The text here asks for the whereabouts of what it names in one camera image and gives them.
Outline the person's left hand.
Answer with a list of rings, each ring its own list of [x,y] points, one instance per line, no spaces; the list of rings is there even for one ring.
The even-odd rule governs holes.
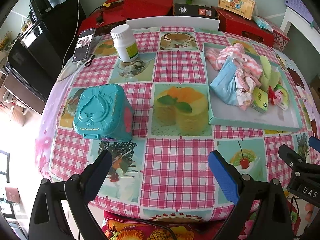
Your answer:
[[[307,203],[305,205],[305,211],[307,212],[306,216],[305,216],[305,220],[307,222],[310,222],[311,221],[311,217],[312,217],[312,214],[313,214],[313,210],[314,210],[315,206],[310,204],[310,203]]]

